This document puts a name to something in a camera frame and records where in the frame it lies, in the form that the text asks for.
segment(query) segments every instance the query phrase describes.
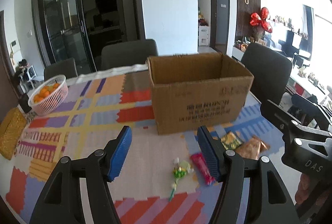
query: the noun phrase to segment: red balloon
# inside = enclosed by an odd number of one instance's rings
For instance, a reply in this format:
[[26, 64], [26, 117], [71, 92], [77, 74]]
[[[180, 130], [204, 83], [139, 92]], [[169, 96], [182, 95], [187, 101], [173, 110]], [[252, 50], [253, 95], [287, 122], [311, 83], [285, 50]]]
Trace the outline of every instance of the red balloon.
[[262, 19], [267, 19], [269, 15], [269, 10], [266, 7], [263, 7], [261, 10]]
[[262, 28], [267, 31], [268, 33], [272, 33], [273, 29], [272, 26], [269, 22], [267, 22], [266, 20], [262, 20], [261, 22], [261, 26]]
[[257, 26], [261, 23], [262, 19], [259, 16], [258, 13], [252, 13], [251, 14], [251, 20], [250, 20], [250, 25], [251, 26]]

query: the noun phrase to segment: pink candy wrapper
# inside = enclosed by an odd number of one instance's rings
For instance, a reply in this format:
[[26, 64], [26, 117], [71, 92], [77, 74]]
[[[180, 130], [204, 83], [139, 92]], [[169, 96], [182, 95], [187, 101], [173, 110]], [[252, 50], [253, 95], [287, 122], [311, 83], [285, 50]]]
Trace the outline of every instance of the pink candy wrapper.
[[199, 169], [200, 173], [203, 175], [205, 183], [207, 185], [212, 185], [215, 182], [215, 179], [210, 175], [203, 154], [201, 152], [193, 154], [190, 156], [190, 159]]

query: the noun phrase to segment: small basket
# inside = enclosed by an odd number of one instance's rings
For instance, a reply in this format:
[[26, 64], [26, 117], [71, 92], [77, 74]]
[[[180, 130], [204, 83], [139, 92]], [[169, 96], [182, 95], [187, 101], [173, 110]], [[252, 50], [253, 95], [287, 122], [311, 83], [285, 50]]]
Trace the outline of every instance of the small basket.
[[[34, 97], [40, 92], [40, 90], [44, 86], [51, 86], [55, 83], [60, 84], [56, 90], [54, 90], [51, 94], [49, 94], [45, 99], [41, 102], [34, 103]], [[47, 115], [48, 113], [55, 110], [67, 97], [68, 95], [68, 87], [66, 83], [66, 77], [64, 75], [57, 75], [42, 85], [37, 87], [37, 89], [33, 92], [31, 97], [29, 98], [28, 104], [29, 106], [37, 113], [37, 115]]]

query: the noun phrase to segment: basket of oranges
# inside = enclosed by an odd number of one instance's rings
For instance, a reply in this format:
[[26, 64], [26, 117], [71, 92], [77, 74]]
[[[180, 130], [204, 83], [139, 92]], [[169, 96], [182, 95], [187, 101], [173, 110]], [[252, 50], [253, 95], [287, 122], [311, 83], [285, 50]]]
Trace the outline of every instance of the basket of oranges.
[[37, 115], [46, 115], [56, 109], [68, 95], [66, 77], [57, 75], [37, 87], [29, 98], [29, 106]]

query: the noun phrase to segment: tablecloth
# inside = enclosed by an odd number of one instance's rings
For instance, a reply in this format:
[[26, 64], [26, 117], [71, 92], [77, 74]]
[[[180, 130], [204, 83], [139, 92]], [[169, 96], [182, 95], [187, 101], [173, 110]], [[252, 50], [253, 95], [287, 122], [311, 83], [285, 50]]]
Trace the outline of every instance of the tablecloth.
[[[62, 156], [85, 158], [96, 149], [104, 148], [128, 125], [132, 128], [132, 145], [120, 176], [109, 183], [121, 222], [208, 223], [221, 184], [206, 186], [196, 168], [180, 181], [174, 198], [168, 202], [174, 181], [173, 159], [189, 161], [191, 154], [200, 151], [196, 131], [157, 135], [148, 72], [109, 77], [114, 74], [117, 72], [104, 72], [97, 77], [90, 76], [95, 79], [88, 81], [89, 76], [75, 79], [67, 98], [54, 112], [36, 117], [24, 129], [15, 151], [6, 201], [29, 223], [38, 196]], [[255, 134], [271, 145], [264, 155], [270, 157], [279, 172], [288, 174], [280, 161], [282, 134], [261, 116], [259, 107], [259, 102], [249, 94], [234, 122], [208, 129], [215, 139], [228, 131], [236, 132], [244, 141]], [[84, 215], [86, 223], [93, 223], [84, 181], [80, 180]], [[248, 191], [249, 180], [245, 179], [239, 224], [245, 217]]]

